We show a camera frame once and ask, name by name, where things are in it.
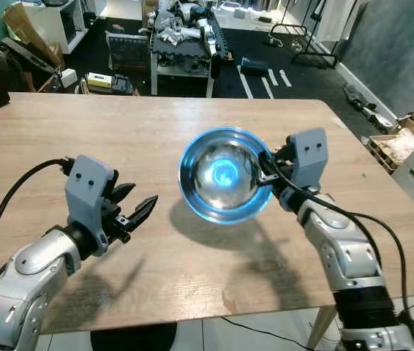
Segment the small white box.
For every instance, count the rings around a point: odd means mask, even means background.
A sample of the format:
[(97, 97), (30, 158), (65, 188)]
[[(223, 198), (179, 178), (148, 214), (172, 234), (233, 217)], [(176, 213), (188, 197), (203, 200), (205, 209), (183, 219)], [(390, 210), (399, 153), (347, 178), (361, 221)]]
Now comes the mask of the small white box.
[(79, 81), (79, 74), (73, 68), (64, 68), (60, 71), (62, 88), (70, 87)]

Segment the brown cardboard sheet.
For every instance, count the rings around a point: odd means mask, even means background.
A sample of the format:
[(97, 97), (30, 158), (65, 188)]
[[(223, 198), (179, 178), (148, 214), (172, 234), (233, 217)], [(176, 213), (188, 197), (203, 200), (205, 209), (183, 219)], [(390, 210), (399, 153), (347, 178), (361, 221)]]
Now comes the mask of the brown cardboard sheet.
[(60, 47), (54, 50), (47, 42), (37, 33), (32, 21), (27, 17), (24, 6), (21, 3), (11, 4), (6, 7), (1, 16), (3, 23), (6, 24), (7, 30), (14, 37), (26, 44), (34, 46), (40, 53), (43, 59), (47, 59), (55, 68), (64, 66), (62, 53)]

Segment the yellow and white box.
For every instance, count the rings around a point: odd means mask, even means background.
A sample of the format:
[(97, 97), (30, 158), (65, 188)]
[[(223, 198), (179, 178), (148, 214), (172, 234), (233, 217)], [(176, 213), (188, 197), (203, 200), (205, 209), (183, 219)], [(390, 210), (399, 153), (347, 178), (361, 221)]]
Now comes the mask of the yellow and white box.
[(86, 83), (89, 91), (98, 94), (116, 94), (116, 96), (131, 96), (135, 90), (127, 76), (103, 75), (95, 72), (86, 74)]

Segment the stainless steel bowl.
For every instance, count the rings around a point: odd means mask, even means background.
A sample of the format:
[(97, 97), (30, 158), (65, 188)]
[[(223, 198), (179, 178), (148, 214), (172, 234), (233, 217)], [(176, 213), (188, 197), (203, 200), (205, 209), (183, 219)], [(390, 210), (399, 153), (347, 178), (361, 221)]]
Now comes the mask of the stainless steel bowl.
[(267, 145), (240, 127), (216, 127), (188, 143), (179, 160), (181, 197), (190, 210), (214, 224), (238, 224), (270, 200), (261, 157)]

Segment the light wooden table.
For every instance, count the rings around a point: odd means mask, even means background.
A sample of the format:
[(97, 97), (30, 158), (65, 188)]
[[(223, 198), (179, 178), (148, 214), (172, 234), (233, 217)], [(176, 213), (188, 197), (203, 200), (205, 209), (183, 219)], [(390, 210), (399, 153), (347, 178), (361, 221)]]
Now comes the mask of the light wooden table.
[(234, 314), (331, 305), (320, 257), (293, 214), (274, 202), (249, 221), (217, 225), (181, 197), (178, 167), (204, 131), (244, 128), (271, 149), (322, 127), (328, 163), (322, 190), (365, 221), (380, 247), (392, 297), (414, 295), (414, 202), (314, 99), (170, 98), (12, 93), (0, 108), (0, 203), (31, 167), (90, 155), (135, 189), (124, 213), (150, 196), (151, 216), (128, 243), (88, 257), (50, 302), (43, 333), (110, 330)]

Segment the white shelf unit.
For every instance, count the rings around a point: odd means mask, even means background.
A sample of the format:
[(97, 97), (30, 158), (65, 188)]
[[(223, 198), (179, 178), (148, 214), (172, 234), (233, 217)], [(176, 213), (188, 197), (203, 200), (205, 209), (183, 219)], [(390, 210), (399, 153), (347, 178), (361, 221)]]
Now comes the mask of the white shelf unit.
[(57, 0), (60, 6), (48, 7), (42, 2), (23, 2), (24, 12), (34, 30), (49, 45), (57, 44), (65, 56), (79, 46), (80, 41), (90, 32), (93, 20), (87, 12), (96, 15), (93, 0)]

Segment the black plastic crate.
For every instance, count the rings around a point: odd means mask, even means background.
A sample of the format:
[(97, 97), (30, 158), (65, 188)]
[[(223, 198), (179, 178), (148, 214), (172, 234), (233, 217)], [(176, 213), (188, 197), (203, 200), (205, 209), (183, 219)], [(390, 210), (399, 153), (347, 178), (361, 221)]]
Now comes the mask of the black plastic crate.
[(106, 32), (109, 67), (113, 70), (146, 71), (150, 64), (149, 37)]

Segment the wooden pallet crate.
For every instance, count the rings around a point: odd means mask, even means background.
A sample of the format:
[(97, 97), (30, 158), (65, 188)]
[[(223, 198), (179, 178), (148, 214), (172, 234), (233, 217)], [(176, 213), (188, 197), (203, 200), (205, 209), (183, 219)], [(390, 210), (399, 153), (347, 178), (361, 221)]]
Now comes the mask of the wooden pallet crate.
[(414, 113), (399, 120), (392, 134), (362, 137), (362, 144), (388, 174), (394, 173), (414, 152)]

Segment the black round stool base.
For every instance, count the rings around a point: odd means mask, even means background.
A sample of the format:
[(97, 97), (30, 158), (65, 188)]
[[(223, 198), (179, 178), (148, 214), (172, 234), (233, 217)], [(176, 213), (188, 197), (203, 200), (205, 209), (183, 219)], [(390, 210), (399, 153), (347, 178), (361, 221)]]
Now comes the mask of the black round stool base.
[(90, 332), (93, 351), (170, 351), (178, 323), (133, 325)]

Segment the black power tool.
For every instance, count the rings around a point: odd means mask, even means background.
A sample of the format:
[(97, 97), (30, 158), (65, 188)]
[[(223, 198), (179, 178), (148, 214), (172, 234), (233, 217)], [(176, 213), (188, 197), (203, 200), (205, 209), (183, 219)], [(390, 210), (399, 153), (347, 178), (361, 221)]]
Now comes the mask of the black power tool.
[(351, 83), (345, 83), (343, 85), (343, 91), (345, 93), (345, 98), (347, 98), (348, 103), (351, 104), (351, 107), (354, 107), (354, 110), (357, 110), (359, 113), (364, 115), (364, 117), (371, 121), (374, 126), (388, 129), (393, 127), (394, 124), (388, 120), (383, 114), (378, 113), (377, 105), (371, 103), (366, 97)]

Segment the metal cart with robot parts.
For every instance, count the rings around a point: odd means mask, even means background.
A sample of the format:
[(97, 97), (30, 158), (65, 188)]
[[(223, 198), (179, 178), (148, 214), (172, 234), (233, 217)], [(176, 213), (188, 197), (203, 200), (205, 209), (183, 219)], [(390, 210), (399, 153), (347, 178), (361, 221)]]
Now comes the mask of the metal cart with robot parts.
[(228, 50), (214, 10), (217, 0), (156, 0), (143, 11), (151, 30), (150, 92), (158, 95), (162, 76), (206, 80), (205, 97), (214, 95), (221, 61)]

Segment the black metal tube frame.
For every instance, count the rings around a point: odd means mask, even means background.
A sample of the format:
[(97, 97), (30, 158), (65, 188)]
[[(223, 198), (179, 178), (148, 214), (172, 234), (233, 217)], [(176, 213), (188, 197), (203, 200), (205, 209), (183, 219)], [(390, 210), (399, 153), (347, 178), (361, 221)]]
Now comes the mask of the black metal tube frame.
[(291, 49), (290, 64), (303, 64), (317, 68), (335, 68), (339, 58), (332, 49), (315, 40), (314, 31), (306, 26), (294, 24), (274, 24), (268, 31), (268, 43), (274, 46)]

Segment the black flat case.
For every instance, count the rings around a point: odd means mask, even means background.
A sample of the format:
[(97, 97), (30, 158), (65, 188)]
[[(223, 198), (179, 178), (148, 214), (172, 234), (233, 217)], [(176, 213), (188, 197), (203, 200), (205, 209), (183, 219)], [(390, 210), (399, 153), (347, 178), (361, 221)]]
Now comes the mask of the black flat case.
[(240, 71), (244, 75), (262, 77), (268, 74), (268, 64), (266, 61), (257, 61), (245, 56), (240, 59)]

